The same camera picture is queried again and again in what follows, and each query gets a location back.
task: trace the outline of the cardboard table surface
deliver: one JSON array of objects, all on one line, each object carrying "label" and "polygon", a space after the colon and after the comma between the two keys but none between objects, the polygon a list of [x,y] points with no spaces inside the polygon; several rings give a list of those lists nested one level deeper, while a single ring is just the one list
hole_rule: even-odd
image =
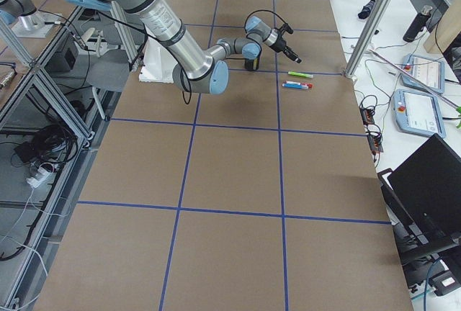
[{"label": "cardboard table surface", "polygon": [[189,105],[131,74],[35,310],[412,310],[328,0],[168,2],[203,48],[277,7],[304,61]]}]

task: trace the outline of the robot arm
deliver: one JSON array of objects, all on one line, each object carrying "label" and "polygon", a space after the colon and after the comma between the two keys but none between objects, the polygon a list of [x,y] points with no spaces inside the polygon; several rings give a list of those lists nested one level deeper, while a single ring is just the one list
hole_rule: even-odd
[{"label": "robot arm", "polygon": [[183,91],[222,93],[228,84],[228,67],[223,60],[235,53],[241,53],[246,59],[254,60],[261,54],[262,43],[300,62],[282,38],[285,31],[292,33],[291,28],[284,28],[285,24],[280,30],[271,30],[260,19],[252,17],[247,24],[250,26],[248,29],[246,27],[248,32],[246,38],[221,39],[208,50],[202,50],[165,0],[66,1],[101,11],[109,11],[112,8],[111,2],[116,1],[128,14],[139,15],[157,41],[177,60],[178,65],[173,70],[173,80]]},{"label": "robot arm", "polygon": [[29,31],[40,29],[45,24],[32,0],[0,0],[0,19],[11,24],[16,18]]}]

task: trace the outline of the marker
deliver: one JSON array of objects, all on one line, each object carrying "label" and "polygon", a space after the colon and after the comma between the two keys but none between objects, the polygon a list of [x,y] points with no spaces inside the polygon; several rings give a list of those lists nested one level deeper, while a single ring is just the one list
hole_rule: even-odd
[{"label": "marker", "polygon": [[305,89],[305,90],[309,90],[309,89],[310,89],[308,86],[303,86],[303,85],[301,85],[301,84],[283,83],[282,86],[285,87],[285,88],[293,88],[293,89]]},{"label": "marker", "polygon": [[298,76],[298,77],[304,77],[304,78],[314,78],[313,75],[310,75],[309,73],[301,73],[301,72],[294,72],[294,71],[288,71],[288,74],[290,76]]},{"label": "marker", "polygon": [[285,81],[284,84],[297,84],[298,86],[307,86],[309,89],[313,87],[311,83],[300,83],[300,82],[293,82],[293,81]]}]

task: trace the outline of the black bottle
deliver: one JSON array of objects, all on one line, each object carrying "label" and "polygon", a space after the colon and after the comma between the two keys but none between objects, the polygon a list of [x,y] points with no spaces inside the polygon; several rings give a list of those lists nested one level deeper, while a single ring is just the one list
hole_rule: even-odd
[{"label": "black bottle", "polygon": [[410,24],[410,27],[403,36],[403,41],[413,42],[417,34],[423,30],[427,20],[431,17],[432,6],[424,5],[421,12],[419,12],[415,19]]},{"label": "black bottle", "polygon": [[373,7],[375,6],[375,2],[376,0],[370,0],[367,5],[363,6],[361,12],[359,13],[360,19],[368,18],[371,11],[373,10]]}]

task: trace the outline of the green marker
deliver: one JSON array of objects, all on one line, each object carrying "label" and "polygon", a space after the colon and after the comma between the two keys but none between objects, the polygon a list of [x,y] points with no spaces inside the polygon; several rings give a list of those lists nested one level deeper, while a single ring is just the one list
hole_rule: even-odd
[{"label": "green marker", "polygon": [[[461,107],[456,108],[457,112],[460,113],[460,118],[461,118]],[[458,129],[461,129],[461,122],[457,126]]]},{"label": "green marker", "polygon": [[304,77],[304,78],[314,78],[314,75],[310,75],[309,73],[301,73],[301,72],[288,71],[288,74],[289,74],[290,76],[298,76],[298,77]]}]

